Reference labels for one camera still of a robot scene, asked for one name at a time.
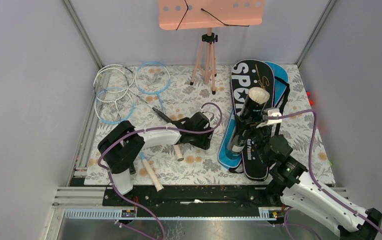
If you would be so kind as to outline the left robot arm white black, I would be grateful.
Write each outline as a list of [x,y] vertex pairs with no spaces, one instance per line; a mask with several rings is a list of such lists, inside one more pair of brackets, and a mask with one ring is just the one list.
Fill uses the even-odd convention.
[[214,128],[202,112],[180,120],[168,120],[162,126],[136,129],[130,121],[119,123],[98,144],[98,151],[108,165],[112,183],[117,188],[115,200],[129,205],[134,198],[130,168],[142,149],[160,145],[191,144],[206,150]]

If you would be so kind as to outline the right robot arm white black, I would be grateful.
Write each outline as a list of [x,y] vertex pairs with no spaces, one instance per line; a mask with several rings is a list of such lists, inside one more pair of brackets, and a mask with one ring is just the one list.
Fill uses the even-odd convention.
[[259,138],[267,125],[264,121],[235,117],[236,130],[245,140],[255,143],[250,151],[261,157],[270,171],[272,181],[267,187],[266,201],[273,206],[281,203],[318,221],[341,240],[373,240],[382,235],[382,213],[365,209],[321,183],[310,167],[291,156],[293,151],[283,135]]

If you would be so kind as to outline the black sport racket bag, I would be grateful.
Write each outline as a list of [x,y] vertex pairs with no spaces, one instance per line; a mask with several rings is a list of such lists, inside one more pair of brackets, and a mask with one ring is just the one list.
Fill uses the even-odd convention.
[[275,105],[273,71],[263,61],[241,60],[231,69],[230,84],[233,111],[225,153],[235,161],[233,168],[243,167],[248,179],[265,181],[270,165],[263,148],[272,135],[272,127],[259,124],[265,110]]

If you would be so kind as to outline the black shuttlecock tube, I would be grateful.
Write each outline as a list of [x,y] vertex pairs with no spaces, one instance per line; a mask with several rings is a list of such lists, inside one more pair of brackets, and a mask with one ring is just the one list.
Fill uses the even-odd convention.
[[262,87],[249,89],[242,109],[234,115],[235,129],[227,145],[227,155],[237,158],[248,139],[250,125],[261,120],[261,112],[270,98],[270,93]]

